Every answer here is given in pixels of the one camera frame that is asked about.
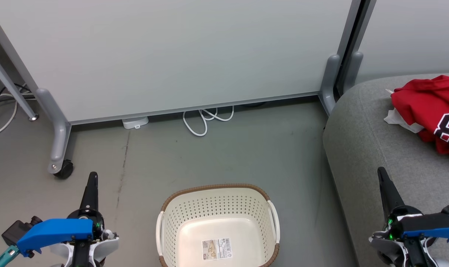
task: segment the product label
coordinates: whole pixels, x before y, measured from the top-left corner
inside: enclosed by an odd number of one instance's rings
[[[222,260],[233,257],[229,238],[202,241],[203,260]]]

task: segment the concrete floor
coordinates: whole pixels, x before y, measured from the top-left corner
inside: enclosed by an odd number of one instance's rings
[[[67,152],[75,171],[66,180],[46,172],[53,128],[30,103],[40,119],[29,122],[19,110],[0,134],[0,254],[1,234],[15,220],[64,218],[79,207],[89,172],[97,171],[99,210],[121,237],[106,267],[159,267],[155,221],[165,199],[181,189],[235,182],[263,188],[277,208],[281,250],[273,266],[356,266],[322,148],[326,115],[315,99],[241,108],[229,122],[209,122],[201,138],[181,115],[151,117],[139,130],[120,121],[75,126]],[[12,109],[13,103],[0,105],[0,126]],[[198,117],[189,121],[202,130]],[[46,248],[9,266],[61,262]]]

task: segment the red jersey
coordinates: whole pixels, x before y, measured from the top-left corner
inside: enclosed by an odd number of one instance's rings
[[[396,110],[408,125],[418,123],[424,142],[435,142],[437,152],[449,154],[449,76],[412,80],[391,95]]]

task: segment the perforated basket wall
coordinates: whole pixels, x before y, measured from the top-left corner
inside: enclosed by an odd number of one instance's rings
[[[260,188],[247,184],[206,186],[179,191],[167,199],[164,211],[163,257],[167,266],[176,267],[177,231],[195,218],[219,215],[245,215],[259,225],[265,262],[275,258],[279,246],[275,242],[269,197]]]

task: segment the teal connector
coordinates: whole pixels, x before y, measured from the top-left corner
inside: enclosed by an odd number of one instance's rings
[[[15,259],[20,252],[18,251],[18,247],[11,245],[5,252],[0,256],[0,267],[5,267],[9,264],[13,259]]]

